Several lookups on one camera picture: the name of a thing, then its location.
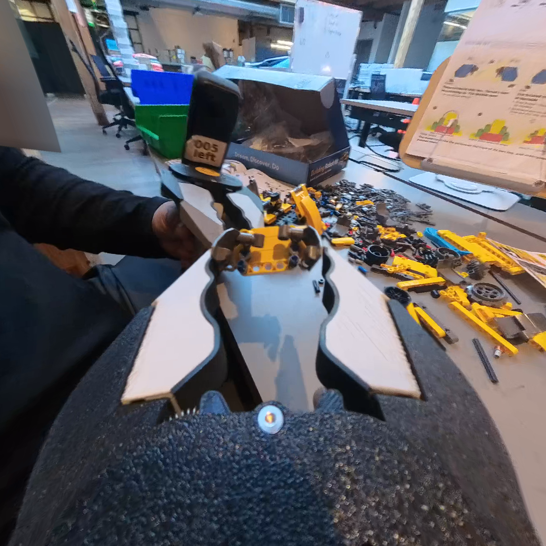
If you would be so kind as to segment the white stand base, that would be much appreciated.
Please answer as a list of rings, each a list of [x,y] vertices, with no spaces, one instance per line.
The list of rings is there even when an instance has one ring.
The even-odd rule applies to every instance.
[[[441,174],[423,172],[410,177],[409,181],[421,188],[432,190],[441,195],[498,212],[507,211],[521,200],[519,195],[503,188],[482,185]]]

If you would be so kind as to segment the blue curved toy panel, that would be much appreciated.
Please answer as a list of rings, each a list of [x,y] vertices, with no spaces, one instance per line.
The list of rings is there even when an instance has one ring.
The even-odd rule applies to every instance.
[[[423,234],[438,249],[444,248],[444,249],[451,250],[455,252],[458,256],[466,256],[468,254],[467,251],[461,251],[460,249],[457,249],[451,243],[447,242],[447,240],[443,238],[443,236],[439,235],[439,231],[434,228],[431,228],[431,227],[425,228],[423,231]]]

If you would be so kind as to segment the long black toy axle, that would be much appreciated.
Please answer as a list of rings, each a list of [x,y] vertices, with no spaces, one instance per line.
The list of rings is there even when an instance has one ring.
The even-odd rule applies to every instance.
[[[478,358],[480,359],[480,362],[488,376],[489,381],[492,384],[498,384],[499,379],[495,373],[495,370],[493,369],[493,366],[491,365],[490,360],[488,359],[488,356],[485,352],[485,349],[483,345],[481,344],[480,340],[477,338],[472,339],[472,344],[474,346],[474,350],[477,353]]]

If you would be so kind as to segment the yellow and grey brick assembly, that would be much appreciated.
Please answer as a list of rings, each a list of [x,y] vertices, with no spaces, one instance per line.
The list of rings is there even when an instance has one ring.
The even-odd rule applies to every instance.
[[[310,270],[322,258],[323,246],[315,228],[291,225],[226,230],[211,248],[217,271],[242,276]]]

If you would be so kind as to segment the printed instruction booklet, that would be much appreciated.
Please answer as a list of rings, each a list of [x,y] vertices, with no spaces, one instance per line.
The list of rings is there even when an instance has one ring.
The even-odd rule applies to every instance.
[[[504,259],[505,264],[501,266],[504,272],[511,275],[516,275],[518,270],[519,274],[526,272],[537,283],[545,288],[545,253],[533,252],[524,249],[519,249],[495,240],[486,238],[492,247],[497,249],[501,258]]]

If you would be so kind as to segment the person's torso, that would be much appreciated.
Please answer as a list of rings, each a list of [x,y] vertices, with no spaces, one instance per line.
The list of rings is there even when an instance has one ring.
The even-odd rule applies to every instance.
[[[56,267],[1,212],[1,545],[60,408],[131,319]]]

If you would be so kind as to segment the whiteboard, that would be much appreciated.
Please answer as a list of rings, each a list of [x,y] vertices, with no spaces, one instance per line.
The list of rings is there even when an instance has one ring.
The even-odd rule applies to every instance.
[[[296,1],[290,70],[346,80],[362,12],[321,1]]]

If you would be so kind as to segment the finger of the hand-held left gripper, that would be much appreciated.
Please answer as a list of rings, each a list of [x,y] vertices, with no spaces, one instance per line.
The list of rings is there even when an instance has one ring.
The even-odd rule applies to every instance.
[[[227,217],[239,230],[265,227],[262,201],[250,189],[228,193]]]
[[[214,207],[211,193],[192,183],[180,183],[180,217],[182,223],[201,243],[204,249],[213,247],[214,242],[225,231],[221,215]]]

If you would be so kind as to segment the grey desk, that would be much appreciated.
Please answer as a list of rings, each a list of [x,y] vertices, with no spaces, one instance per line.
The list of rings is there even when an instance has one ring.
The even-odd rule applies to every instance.
[[[447,204],[405,184],[352,163],[331,181],[347,178],[388,188],[413,203],[426,202],[440,228],[459,234],[487,231],[491,236],[529,249],[544,244],[483,216]],[[240,274],[221,276],[220,305],[233,328],[262,400],[274,399],[293,411],[310,410],[312,395],[320,387],[315,372],[318,328],[326,317],[320,296],[313,292],[311,278],[320,277],[317,264],[306,278],[296,272],[253,278]],[[446,353],[466,377],[502,436],[519,482],[530,520],[545,544],[545,355],[520,346],[514,357],[494,359],[494,345],[446,304],[424,293],[412,294],[441,324],[459,337],[454,345],[442,343]],[[472,339],[480,340],[499,379],[492,384],[477,356]]]

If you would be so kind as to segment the white punched card sheet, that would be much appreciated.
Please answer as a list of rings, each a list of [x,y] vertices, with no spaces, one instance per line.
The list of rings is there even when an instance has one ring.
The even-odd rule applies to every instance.
[[[242,184],[246,187],[250,182],[254,181],[259,193],[262,193],[263,191],[283,193],[289,192],[295,187],[291,184],[274,179],[258,169],[247,169],[244,173],[235,173],[233,176],[242,181]]]

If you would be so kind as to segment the partly built yellow toy vehicle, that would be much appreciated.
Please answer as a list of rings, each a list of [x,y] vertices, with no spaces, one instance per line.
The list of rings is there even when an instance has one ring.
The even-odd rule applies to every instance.
[[[265,225],[267,227],[310,226],[322,235],[326,225],[315,200],[315,197],[321,197],[321,195],[313,188],[308,189],[304,184],[292,189],[286,195],[273,191],[261,192],[259,197],[263,205]]]

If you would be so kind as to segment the dark blue cardboard box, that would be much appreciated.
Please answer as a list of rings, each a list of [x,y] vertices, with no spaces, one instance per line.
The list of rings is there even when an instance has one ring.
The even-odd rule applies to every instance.
[[[351,147],[334,78],[232,65],[225,65],[215,73],[236,85],[239,80],[251,80],[318,92],[336,145],[336,151],[326,157],[311,163],[302,163],[231,142],[226,159],[237,160],[248,169],[258,169],[293,186],[303,183],[308,186],[317,185],[346,167]]]

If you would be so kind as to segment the clear plastic bags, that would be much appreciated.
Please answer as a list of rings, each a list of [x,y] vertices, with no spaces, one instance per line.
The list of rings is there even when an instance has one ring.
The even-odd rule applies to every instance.
[[[320,94],[239,80],[239,112],[231,141],[302,163],[336,151]]]

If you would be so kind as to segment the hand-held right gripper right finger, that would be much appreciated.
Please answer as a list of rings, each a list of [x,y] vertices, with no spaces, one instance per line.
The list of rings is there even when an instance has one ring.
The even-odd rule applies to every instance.
[[[422,397],[388,297],[338,252],[323,251],[323,305],[317,377],[322,385],[346,392]]]

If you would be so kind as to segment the background office desk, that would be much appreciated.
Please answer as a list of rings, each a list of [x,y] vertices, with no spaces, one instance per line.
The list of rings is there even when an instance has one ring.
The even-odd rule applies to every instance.
[[[372,127],[394,129],[396,134],[404,134],[417,112],[419,105],[394,100],[341,99],[341,104],[349,107],[349,116],[364,123],[360,132],[359,147],[364,148]]]

